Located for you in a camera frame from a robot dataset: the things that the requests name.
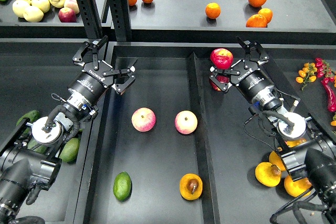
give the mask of cherry tomato vine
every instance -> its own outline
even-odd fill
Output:
[[[296,77],[296,82],[303,83],[301,87],[302,91],[309,83],[316,81],[317,78],[323,77],[321,83],[328,95],[328,111],[335,112],[336,96],[328,83],[333,83],[333,86],[336,88],[336,73],[332,71],[330,64],[322,58],[315,58],[315,62],[305,63],[303,68],[298,71],[298,74],[299,76]],[[336,126],[336,113],[332,120],[330,124]]]

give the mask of yellow cherry tomato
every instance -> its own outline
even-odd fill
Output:
[[[295,80],[296,80],[297,83],[303,83],[302,77],[296,77]]]
[[[316,81],[316,76],[311,76],[309,77],[310,82],[315,82]]]
[[[303,70],[299,70],[299,76],[304,78],[304,77],[306,77],[306,73]]]

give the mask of green avocado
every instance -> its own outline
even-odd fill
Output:
[[[131,187],[130,175],[127,172],[121,172],[114,179],[113,194],[117,200],[124,201],[130,195]]]
[[[35,121],[37,121],[40,118],[40,112],[37,111],[37,110],[29,111],[28,113],[21,116],[19,120],[17,120],[16,126],[19,124],[19,122],[21,122],[21,120],[23,118],[29,118],[30,123],[34,123]],[[23,133],[23,136],[28,135],[28,133],[29,133],[29,129],[26,129],[25,132]]]

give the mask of black cable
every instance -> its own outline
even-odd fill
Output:
[[[263,143],[263,144],[266,144],[268,147],[270,147],[273,151],[275,151],[275,149],[268,143],[266,143],[265,141],[251,135],[250,133],[247,132],[247,130],[245,129],[245,126],[256,116],[256,115],[253,115],[251,116],[248,120],[246,120],[246,122],[243,124],[243,129],[245,131],[245,133],[249,136],[249,137],[252,137],[253,139],[255,140],[258,140],[259,142]]]
[[[317,205],[317,204],[313,204],[313,203],[305,202],[305,201],[294,202],[292,209],[293,209],[293,214],[294,214],[296,220],[300,224],[308,224],[306,222],[306,219],[304,218],[302,212],[300,211],[300,208],[305,209],[305,210],[322,212],[322,211],[327,210],[328,206],[326,204]]]
[[[290,206],[292,203],[294,203],[295,201],[299,200],[300,198],[302,198],[304,195],[306,195],[308,192],[310,192],[313,189],[313,187],[310,187],[309,189],[307,189],[306,191],[304,191],[302,194],[300,194],[298,197],[292,199],[291,201],[287,202],[286,204],[284,204],[282,207],[280,207],[269,219],[269,222],[272,224],[279,224],[277,222],[277,217],[280,215],[283,215],[289,211],[292,210],[293,206]],[[304,199],[303,201],[311,201],[312,199],[314,199],[314,197],[317,195],[317,191],[315,191],[313,194],[309,195],[306,199]]]

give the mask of cylindrical joint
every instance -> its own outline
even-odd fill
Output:
[[[250,103],[259,102],[265,110],[276,110],[281,102],[271,92],[274,85],[261,71],[255,71],[239,83],[237,89]]]
[[[79,106],[80,102],[75,102],[79,99],[81,101],[88,101],[90,105],[96,105],[99,98],[104,94],[106,88],[103,84],[97,81],[94,77],[82,72],[79,76],[68,86],[68,90],[73,93],[73,90],[77,91],[82,97],[75,94],[75,97],[71,98],[71,102]]]

